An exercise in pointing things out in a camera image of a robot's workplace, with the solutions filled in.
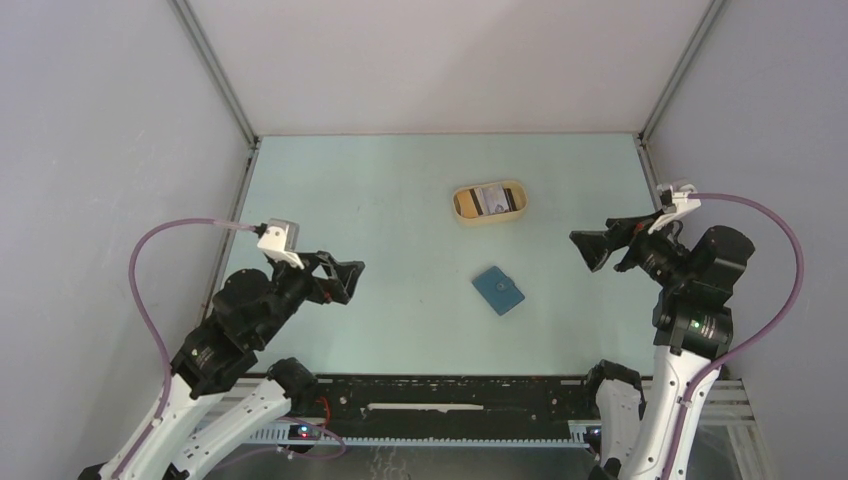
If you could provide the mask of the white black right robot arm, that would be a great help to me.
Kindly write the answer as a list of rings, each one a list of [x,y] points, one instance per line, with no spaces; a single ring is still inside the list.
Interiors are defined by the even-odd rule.
[[[688,249],[678,240],[681,222],[660,218],[609,219],[604,230],[569,235],[591,271],[623,250],[615,271],[639,268],[661,287],[652,318],[651,388],[644,389],[637,371],[610,360],[599,361],[583,381],[583,408],[601,419],[592,479],[685,478],[698,421],[719,376],[699,373],[724,356],[733,339],[726,304],[754,244],[731,227],[713,226]]]

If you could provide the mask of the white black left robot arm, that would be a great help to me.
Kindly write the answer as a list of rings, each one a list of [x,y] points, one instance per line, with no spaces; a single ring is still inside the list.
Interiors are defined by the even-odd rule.
[[[82,479],[202,479],[262,425],[304,416],[316,403],[316,377],[296,358],[273,364],[237,406],[199,429],[206,414],[258,361],[305,302],[346,305],[366,265],[329,253],[303,253],[303,265],[272,261],[272,272],[242,269],[213,297],[207,318],[170,362],[169,387],[131,439],[109,461],[85,468]]]

